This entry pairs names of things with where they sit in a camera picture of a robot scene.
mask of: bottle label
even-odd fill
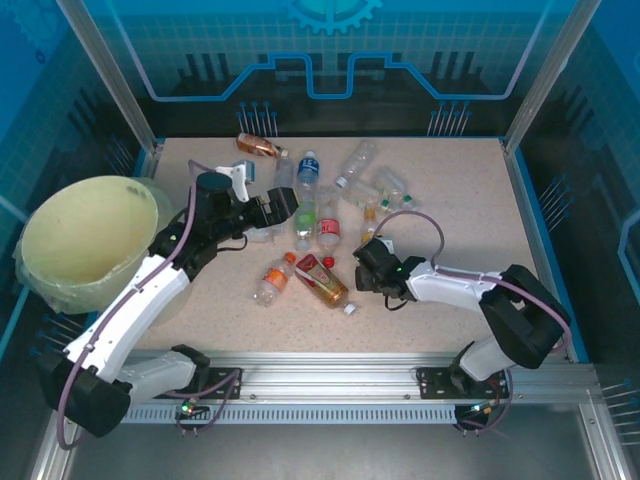
[[[277,268],[270,268],[263,280],[266,280],[281,292],[287,286],[288,281],[287,276]]]
[[[298,175],[304,171],[312,171],[316,175],[320,171],[320,166],[318,165],[318,161],[312,157],[305,157],[300,160],[300,164],[298,165]]]
[[[333,233],[340,236],[340,222],[333,218],[323,218],[318,222],[318,233]]]

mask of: beige countertop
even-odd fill
[[[294,161],[314,150],[320,162],[320,185],[332,184],[339,166],[360,142],[357,138],[278,138]],[[379,155],[363,174],[368,181],[380,166],[390,166],[408,184],[425,213],[446,237],[443,265],[501,271],[519,263],[532,271],[533,260],[497,139],[380,138]],[[256,163],[251,195],[270,188],[275,160],[239,152],[234,139],[167,139],[155,179],[176,207],[186,205],[187,160],[211,167],[241,158]],[[190,298],[169,322],[153,326],[137,348],[168,348],[187,343],[201,350],[252,352],[457,352],[489,333],[481,315],[438,303],[410,303],[398,312],[384,308],[380,294],[355,290],[351,255],[358,246],[362,212],[341,201],[342,228],[334,272],[351,290],[358,311],[345,316],[328,309],[293,278],[270,308],[252,295],[267,267],[293,250],[293,227],[273,244],[249,244],[242,252],[223,252],[196,278]],[[400,259],[429,257],[437,234],[427,222],[398,218],[383,230]],[[319,253],[317,246],[313,253]]]

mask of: water bottle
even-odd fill
[[[296,256],[287,252],[281,260],[269,268],[260,281],[257,293],[253,296],[258,305],[268,307],[280,296],[295,271],[295,261]]]
[[[358,148],[356,148],[342,164],[342,167],[340,168],[340,175],[336,179],[336,185],[340,188],[344,188],[349,182],[357,180],[362,171],[371,163],[377,153],[378,148],[371,140],[363,140],[360,142]]]
[[[296,250],[306,252],[311,248],[311,238],[316,228],[316,189],[320,171],[316,154],[309,150],[298,165],[298,209],[295,215]]]
[[[293,160],[286,156],[278,158],[276,163],[276,175],[273,179],[273,188],[293,188],[294,177],[295,165]],[[282,233],[284,233],[286,223],[287,222],[282,222],[278,225],[273,225],[271,227],[273,234],[282,235]]]
[[[340,242],[340,222],[338,222],[337,190],[334,187],[322,187],[318,193],[318,226],[317,237],[318,246],[322,252],[322,263],[327,268],[335,265],[333,252]]]
[[[378,170],[373,178],[373,186],[398,210],[418,208],[418,203],[407,193],[406,184],[389,167]]]

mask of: purple cable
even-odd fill
[[[511,402],[513,401],[513,376],[511,375],[511,370],[507,369],[505,370],[505,372],[507,374],[507,379],[509,380],[509,387],[511,391],[509,392],[509,398],[507,399],[507,403],[505,404],[502,412],[500,412],[500,415],[498,416],[498,418],[496,418],[495,421],[488,426],[478,422],[474,422],[473,420],[462,420],[461,423],[466,423],[467,425],[476,427],[478,429],[478,432],[482,432],[482,433],[490,432],[491,430],[496,428],[498,425],[500,425],[500,423],[502,423],[504,418],[507,416],[507,412],[511,408]]]
[[[376,237],[378,235],[378,233],[380,232],[382,227],[389,220],[391,220],[394,217],[398,217],[400,215],[415,215],[415,216],[424,218],[429,223],[431,223],[436,228],[436,230],[438,231],[438,235],[440,236],[440,245],[438,246],[436,252],[431,257],[431,260],[429,261],[429,263],[431,264],[431,268],[433,268],[434,271],[436,271],[437,273],[440,273],[442,275],[445,275],[447,277],[463,278],[465,280],[473,280],[473,281],[476,281],[476,282],[487,281],[487,282],[490,282],[490,283],[495,283],[496,285],[499,285],[499,286],[504,287],[504,288],[506,288],[508,290],[511,290],[514,293],[517,293],[522,298],[528,300],[529,302],[533,303],[537,307],[539,307],[542,310],[544,310],[544,312],[547,313],[556,322],[558,322],[558,325],[560,325],[560,327],[562,328],[562,330],[563,330],[563,332],[565,334],[565,338],[564,338],[563,342],[560,345],[558,345],[557,347],[555,347],[555,348],[553,348],[551,350],[552,353],[560,352],[560,351],[564,350],[567,345],[571,345],[571,339],[572,339],[571,329],[569,328],[569,325],[567,325],[567,322],[564,321],[564,319],[562,318],[562,316],[560,316],[560,314],[558,312],[556,312],[553,308],[551,308],[549,305],[544,303],[538,297],[534,297],[529,292],[527,292],[527,291],[525,291],[525,290],[513,285],[512,283],[506,282],[506,281],[504,281],[504,280],[502,280],[500,278],[486,276],[486,275],[484,275],[482,273],[479,274],[479,275],[473,275],[473,274],[462,273],[462,272],[454,272],[454,271],[451,271],[451,270],[447,270],[446,268],[442,268],[442,267],[437,266],[436,265],[436,260],[440,256],[442,251],[444,250],[444,232],[442,231],[442,227],[440,227],[440,225],[438,225],[438,222],[436,222],[429,215],[427,215],[425,213],[422,213],[422,212],[413,212],[413,211],[410,211],[410,210],[403,210],[401,212],[392,213],[391,215],[386,217],[384,220],[382,220],[382,222],[380,222],[380,225],[378,225],[378,228],[376,228],[376,230],[373,232],[373,237]]]
[[[195,174],[195,167],[198,167],[198,168],[200,168],[200,169],[202,169],[202,170],[204,170],[206,172],[214,171],[212,168],[209,168],[209,167],[206,167],[204,165],[201,165],[200,163],[195,162],[194,160],[189,160],[188,165],[189,165],[189,174],[191,176],[191,187],[190,187],[190,190],[189,190],[189,208],[188,208],[188,214],[187,214],[187,223],[186,223],[186,225],[184,227],[184,233],[180,237],[180,240],[178,241],[178,243],[176,245],[176,248],[173,250],[173,252],[171,252],[171,255],[169,255],[164,262],[162,262],[157,268],[155,268],[151,273],[149,273],[149,275],[144,277],[133,288],[131,288],[131,290],[129,290],[113,306],[113,308],[111,310],[109,310],[109,312],[105,316],[104,320],[100,323],[100,325],[98,325],[98,327],[96,328],[95,332],[93,332],[93,335],[91,335],[91,338],[89,338],[89,342],[83,347],[82,353],[78,357],[78,360],[76,361],[76,363],[71,368],[71,372],[69,372],[69,376],[67,377],[67,380],[66,380],[66,382],[64,384],[64,387],[62,389],[62,393],[60,394],[60,400],[58,402],[58,418],[57,418],[57,422],[56,422],[56,426],[57,426],[56,437],[58,439],[58,444],[60,445],[60,448],[62,448],[63,450],[71,450],[72,448],[76,447],[82,441],[82,435],[81,435],[74,442],[67,443],[67,440],[66,440],[66,438],[64,436],[64,418],[65,418],[64,412],[66,411],[66,408],[67,408],[67,401],[69,400],[69,395],[71,393],[71,387],[73,386],[73,383],[76,381],[76,377],[78,376],[78,372],[80,372],[80,368],[82,367],[82,364],[84,363],[84,361],[89,356],[89,353],[91,351],[93,351],[93,348],[94,348],[93,345],[96,343],[96,341],[98,341],[98,339],[100,338],[100,334],[104,331],[104,329],[107,327],[107,325],[109,324],[111,319],[116,315],[116,313],[118,313],[120,311],[120,309],[136,293],[141,291],[142,288],[147,283],[149,283],[151,280],[153,280],[153,278],[156,275],[158,275],[168,265],[171,265],[171,262],[173,262],[173,260],[176,258],[176,256],[178,256],[178,254],[180,253],[180,251],[184,247],[185,243],[187,242],[187,238],[189,237],[189,233],[191,232],[191,227],[193,226],[193,219],[195,217],[195,204],[196,204],[196,174]]]
[[[189,395],[189,394],[181,394],[181,393],[175,393],[175,392],[167,392],[165,395],[168,395],[170,397],[174,397],[174,398],[199,398],[202,397],[204,395],[207,395],[208,393],[211,393],[215,390],[217,390],[220,387],[223,387],[225,383],[229,382],[230,380],[232,380],[231,385],[229,385],[229,388],[227,388],[227,392],[224,394],[224,398],[222,399],[222,403],[220,404],[220,407],[218,407],[218,410],[216,411],[215,415],[211,418],[211,420],[209,420],[209,422],[204,425],[203,427],[200,428],[195,428],[193,429],[193,433],[195,435],[198,434],[198,432],[204,432],[205,430],[211,428],[213,426],[214,423],[216,423],[218,421],[218,419],[220,418],[220,415],[222,415],[222,411],[224,410],[224,407],[227,405],[227,402],[229,401],[229,397],[231,396],[231,392],[233,392],[233,387],[236,383],[236,378],[238,378],[238,376],[240,375],[240,371],[239,370],[234,370],[233,372],[231,372],[231,374],[229,374],[226,378],[224,378],[222,381],[218,382],[217,384],[215,384],[213,387],[208,388],[207,390],[204,390],[200,393],[197,393],[195,395]],[[180,424],[180,417],[176,417],[176,427],[178,427],[180,430],[182,430],[182,434],[184,435],[185,432],[188,432],[189,430],[187,430],[186,428],[183,428],[182,425]]]

